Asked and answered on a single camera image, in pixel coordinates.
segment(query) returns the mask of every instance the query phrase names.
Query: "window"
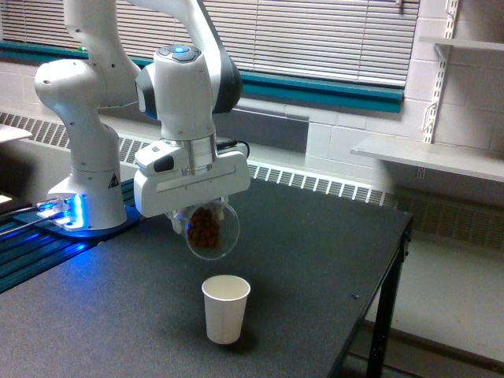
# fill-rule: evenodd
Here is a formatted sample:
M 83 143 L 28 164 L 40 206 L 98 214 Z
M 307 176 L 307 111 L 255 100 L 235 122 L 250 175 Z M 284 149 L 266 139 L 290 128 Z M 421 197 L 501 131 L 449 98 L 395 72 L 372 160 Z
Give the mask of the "window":
M 420 0 L 205 0 L 228 52 L 243 71 L 404 87 Z M 166 15 L 117 0 L 126 51 L 152 57 L 189 43 Z M 7 0 L 4 39 L 77 48 L 61 0 Z

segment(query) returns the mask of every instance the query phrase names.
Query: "floor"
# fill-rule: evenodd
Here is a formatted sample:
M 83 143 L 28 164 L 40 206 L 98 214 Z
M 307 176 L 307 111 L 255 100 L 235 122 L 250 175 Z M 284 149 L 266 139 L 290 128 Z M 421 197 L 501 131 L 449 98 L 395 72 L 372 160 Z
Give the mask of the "floor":
M 504 253 L 416 233 L 404 264 L 384 376 L 504 376 Z M 373 320 L 376 303 L 367 318 Z M 341 376 L 365 376 L 371 327 Z

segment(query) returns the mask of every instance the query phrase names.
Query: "brown food pellet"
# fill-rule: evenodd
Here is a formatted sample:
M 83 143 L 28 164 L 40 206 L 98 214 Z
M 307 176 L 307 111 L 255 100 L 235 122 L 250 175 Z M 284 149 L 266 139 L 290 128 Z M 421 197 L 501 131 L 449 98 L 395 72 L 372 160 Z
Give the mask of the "brown food pellet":
M 187 234 L 192 246 L 200 248 L 217 248 L 221 244 L 219 238 L 220 225 L 215 220 L 212 210 L 200 207 L 189 220 Z

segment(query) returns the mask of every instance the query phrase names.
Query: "teal window frame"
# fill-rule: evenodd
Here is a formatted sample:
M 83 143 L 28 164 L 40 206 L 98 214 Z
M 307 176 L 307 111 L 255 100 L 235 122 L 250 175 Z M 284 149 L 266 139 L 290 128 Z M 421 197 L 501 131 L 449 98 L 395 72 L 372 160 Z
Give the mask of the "teal window frame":
M 87 52 L 34 43 L 0 42 L 0 58 L 15 61 L 48 62 L 62 58 L 86 59 Z M 132 57 L 144 67 L 152 59 Z M 271 75 L 240 71 L 245 96 L 287 99 L 316 106 L 338 106 L 379 112 L 400 113 L 404 90 L 326 80 L 303 79 L 293 76 Z

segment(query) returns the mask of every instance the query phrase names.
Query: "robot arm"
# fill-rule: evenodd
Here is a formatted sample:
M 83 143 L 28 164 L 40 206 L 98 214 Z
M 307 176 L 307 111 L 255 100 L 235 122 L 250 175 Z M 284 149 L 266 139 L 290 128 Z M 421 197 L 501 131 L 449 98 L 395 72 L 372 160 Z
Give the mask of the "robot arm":
M 128 0 L 128 2 L 166 13 L 183 24 L 193 44 L 205 55 L 212 84 L 213 112 L 231 111 L 242 94 L 242 80 L 202 0 Z
M 135 158 L 135 203 L 145 217 L 166 213 L 180 231 L 184 207 L 250 186 L 246 156 L 216 148 L 212 113 L 230 111 L 242 84 L 201 0 L 128 0 L 180 20 L 195 46 L 165 46 L 136 79 L 140 109 L 161 121 L 161 140 Z
M 50 189 L 49 197 L 80 204 L 78 217 L 54 222 L 67 231 L 112 228 L 126 221 L 119 139 L 99 120 L 98 108 L 136 102 L 139 68 L 120 44 L 114 1 L 65 0 L 64 9 L 65 26 L 87 47 L 89 59 L 52 61 L 35 75 L 37 95 L 63 120 L 71 146 L 70 176 Z

